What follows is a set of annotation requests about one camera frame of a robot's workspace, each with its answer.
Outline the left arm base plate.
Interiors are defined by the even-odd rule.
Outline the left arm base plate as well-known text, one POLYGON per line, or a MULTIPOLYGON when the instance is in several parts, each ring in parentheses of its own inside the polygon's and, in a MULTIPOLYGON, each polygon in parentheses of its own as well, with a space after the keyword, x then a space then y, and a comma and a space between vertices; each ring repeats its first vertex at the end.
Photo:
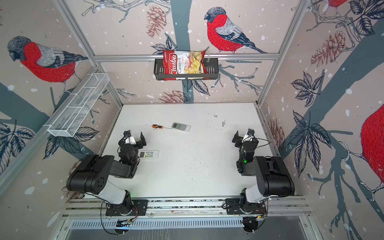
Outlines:
POLYGON ((106 216, 125 217, 125 216, 145 216, 148 208, 148 200, 126 200, 120 205, 107 204, 106 216))

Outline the orange black screwdriver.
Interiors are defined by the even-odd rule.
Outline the orange black screwdriver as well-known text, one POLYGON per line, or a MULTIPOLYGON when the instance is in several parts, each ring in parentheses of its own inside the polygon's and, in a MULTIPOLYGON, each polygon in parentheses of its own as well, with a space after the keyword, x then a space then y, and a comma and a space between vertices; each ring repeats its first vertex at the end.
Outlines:
POLYGON ((171 128, 164 127, 164 126, 161 126, 161 125, 152 125, 152 128, 154 128, 154 129, 171 129, 171 128))

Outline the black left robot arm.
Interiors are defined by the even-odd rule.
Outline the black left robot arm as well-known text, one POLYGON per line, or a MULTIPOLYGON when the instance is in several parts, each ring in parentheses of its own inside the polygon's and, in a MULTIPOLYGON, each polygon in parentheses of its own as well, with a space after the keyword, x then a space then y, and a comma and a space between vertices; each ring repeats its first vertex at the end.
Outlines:
POLYGON ((119 161, 114 156, 88 155, 70 174, 66 188, 94 196, 106 203, 106 216, 144 216, 147 212, 147 200, 133 200, 128 190, 123 190, 109 177, 132 179, 140 163, 139 150, 147 145, 144 135, 135 140, 130 130, 124 131, 118 142, 119 161))

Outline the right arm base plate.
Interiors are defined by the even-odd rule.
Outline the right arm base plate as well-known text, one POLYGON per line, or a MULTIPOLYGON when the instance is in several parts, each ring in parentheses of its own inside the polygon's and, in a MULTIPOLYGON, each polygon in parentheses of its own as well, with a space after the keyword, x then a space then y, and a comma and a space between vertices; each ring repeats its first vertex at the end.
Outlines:
POLYGON ((239 198, 227 198, 222 204, 222 208, 228 215, 261 215, 267 214, 264 203, 248 203, 239 198))

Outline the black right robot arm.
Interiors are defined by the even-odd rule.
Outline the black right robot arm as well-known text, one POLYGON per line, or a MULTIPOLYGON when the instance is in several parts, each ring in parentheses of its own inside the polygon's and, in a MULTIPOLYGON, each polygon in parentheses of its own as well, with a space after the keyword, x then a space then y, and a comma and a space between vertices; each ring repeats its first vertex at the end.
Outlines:
POLYGON ((293 179, 281 157, 255 156, 260 139, 255 131, 248 129, 242 137, 235 133, 232 143, 239 149, 236 162, 238 173, 243 177, 255 177, 256 184, 240 193, 238 205, 232 209, 234 214, 267 214, 265 202, 271 198, 284 198, 295 194, 293 179))

